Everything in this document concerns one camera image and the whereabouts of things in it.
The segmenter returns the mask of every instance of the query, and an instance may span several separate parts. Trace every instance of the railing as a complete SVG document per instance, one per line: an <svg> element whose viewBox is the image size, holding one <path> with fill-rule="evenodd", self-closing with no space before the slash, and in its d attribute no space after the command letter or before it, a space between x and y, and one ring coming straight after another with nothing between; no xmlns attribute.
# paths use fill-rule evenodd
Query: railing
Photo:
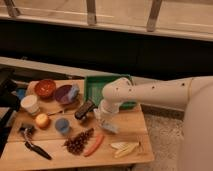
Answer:
<svg viewBox="0 0 213 171"><path fill-rule="evenodd" d="M213 41L212 0L0 0L0 18Z"/></svg>

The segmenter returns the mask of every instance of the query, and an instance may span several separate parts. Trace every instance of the black knife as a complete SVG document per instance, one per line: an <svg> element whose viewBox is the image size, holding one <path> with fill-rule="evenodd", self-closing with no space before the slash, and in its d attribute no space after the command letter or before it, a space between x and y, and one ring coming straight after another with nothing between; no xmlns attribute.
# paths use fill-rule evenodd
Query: black knife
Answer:
<svg viewBox="0 0 213 171"><path fill-rule="evenodd" d="M34 144L30 144L29 142L25 142L25 146L32 150L35 151L36 153L38 153L39 155L45 157L48 160L52 160L52 157L46 152L44 151L41 147L34 145Z"/></svg>

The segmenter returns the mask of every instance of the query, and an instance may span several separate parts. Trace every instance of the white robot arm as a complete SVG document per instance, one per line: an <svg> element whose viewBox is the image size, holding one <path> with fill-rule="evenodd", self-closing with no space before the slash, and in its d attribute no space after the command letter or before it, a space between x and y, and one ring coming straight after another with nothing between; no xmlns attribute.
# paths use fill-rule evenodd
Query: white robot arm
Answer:
<svg viewBox="0 0 213 171"><path fill-rule="evenodd" d="M121 78L107 84L102 93L104 99L95 112L99 119L118 113L120 105L126 101L185 110L178 170L213 170L212 76L141 85L132 85L128 79Z"/></svg>
<svg viewBox="0 0 213 171"><path fill-rule="evenodd" d="M185 110L190 98L201 88L213 83L213 77L194 77L132 85L127 78L107 84L102 94L101 109L118 113L119 105L136 101L153 106Z"/></svg>

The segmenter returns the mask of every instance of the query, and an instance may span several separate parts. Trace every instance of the green container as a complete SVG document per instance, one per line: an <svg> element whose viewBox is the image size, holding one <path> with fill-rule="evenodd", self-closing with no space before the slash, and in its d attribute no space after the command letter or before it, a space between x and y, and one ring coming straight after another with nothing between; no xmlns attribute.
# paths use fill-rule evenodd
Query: green container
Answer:
<svg viewBox="0 0 213 171"><path fill-rule="evenodd" d="M106 84L121 77L126 77L130 81L132 81L130 75L87 76L84 80L84 101L90 99L95 103L96 106L98 106L103 99L103 87ZM125 102L124 104L122 104L121 109L132 109L135 105L135 102Z"/></svg>

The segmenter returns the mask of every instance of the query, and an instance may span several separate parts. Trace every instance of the toy food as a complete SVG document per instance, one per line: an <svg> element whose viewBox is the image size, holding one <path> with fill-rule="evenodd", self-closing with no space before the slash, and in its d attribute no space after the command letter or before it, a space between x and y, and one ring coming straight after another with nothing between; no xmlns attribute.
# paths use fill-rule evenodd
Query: toy food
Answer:
<svg viewBox="0 0 213 171"><path fill-rule="evenodd" d="M49 116L46 113L38 114L35 118L35 123L39 128L44 129L50 123Z"/></svg>
<svg viewBox="0 0 213 171"><path fill-rule="evenodd" d="M84 152L84 157L90 156L92 153L94 153L98 147L101 145L101 143L104 140L104 135L103 134L98 134L95 140L95 143L86 151Z"/></svg>
<svg viewBox="0 0 213 171"><path fill-rule="evenodd" d="M56 83L52 79L44 79L39 81L35 87L35 93L41 98L49 98L56 89Z"/></svg>
<svg viewBox="0 0 213 171"><path fill-rule="evenodd" d="M66 140L64 146L67 146L67 150L70 153L79 155L84 150L85 144L90 139L90 137L92 137L93 133L93 128L90 128L85 132L81 132L76 137Z"/></svg>
<svg viewBox="0 0 213 171"><path fill-rule="evenodd" d="M117 142L117 143L111 143L110 145L111 147L117 149L117 151L114 154L114 157L119 158L133 152L134 149L140 145L140 143L139 142Z"/></svg>

